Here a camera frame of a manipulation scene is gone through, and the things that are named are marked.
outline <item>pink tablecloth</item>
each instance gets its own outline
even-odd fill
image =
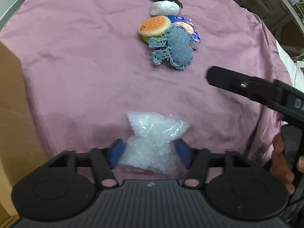
[[[155,66],[138,33],[153,0],[26,0],[0,32],[22,62],[28,100],[45,148],[87,152],[132,131],[129,111],[173,114],[192,147],[234,148],[261,161],[278,114],[207,84],[217,65],[291,83],[262,21],[232,0],[180,0],[202,43],[185,71]]]

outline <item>purple package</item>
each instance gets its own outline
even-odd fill
[[[167,17],[170,19],[172,24],[177,26],[182,26],[188,31],[188,33],[191,34],[191,36],[194,38],[194,42],[191,44],[192,49],[197,49],[200,46],[201,39],[197,34],[196,28],[191,18],[187,18],[179,15],[177,16],[168,15]]]

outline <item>black circular joint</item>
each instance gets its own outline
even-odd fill
[[[206,195],[221,213],[242,220],[273,217],[288,202],[285,185],[259,167],[226,170],[209,182]]]
[[[94,197],[92,182],[61,167],[34,171],[12,191],[19,215],[36,221],[59,221],[75,216],[86,209]]]

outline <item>denim fabric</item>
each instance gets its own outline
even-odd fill
[[[168,59],[176,69],[185,70],[193,58],[191,44],[194,38],[182,26],[175,25],[164,32],[164,37],[164,40],[148,40],[149,47],[161,48],[152,53],[153,62],[159,65],[164,59]]]

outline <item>human hand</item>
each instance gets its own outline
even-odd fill
[[[295,191],[295,187],[292,184],[295,175],[289,169],[285,157],[283,155],[283,150],[285,148],[285,142],[280,134],[277,134],[273,139],[273,148],[274,151],[272,153],[272,166],[270,168],[270,173],[282,181],[289,193],[292,195]],[[297,169],[301,173],[304,173],[304,156],[301,156],[297,163]]]

